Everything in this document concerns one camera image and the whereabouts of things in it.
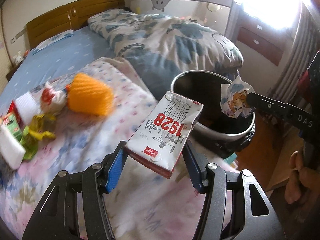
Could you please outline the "person's right hand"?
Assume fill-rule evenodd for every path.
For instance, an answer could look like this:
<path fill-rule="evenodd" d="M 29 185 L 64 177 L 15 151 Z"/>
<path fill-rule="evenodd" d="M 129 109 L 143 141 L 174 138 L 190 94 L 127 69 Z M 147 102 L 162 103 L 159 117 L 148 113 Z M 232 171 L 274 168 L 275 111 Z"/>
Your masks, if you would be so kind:
<path fill-rule="evenodd" d="M 288 204 L 300 202 L 311 207 L 319 197 L 319 171 L 303 164 L 303 155 L 299 151 L 291 154 L 289 159 L 291 173 L 285 188 L 285 200 Z"/>

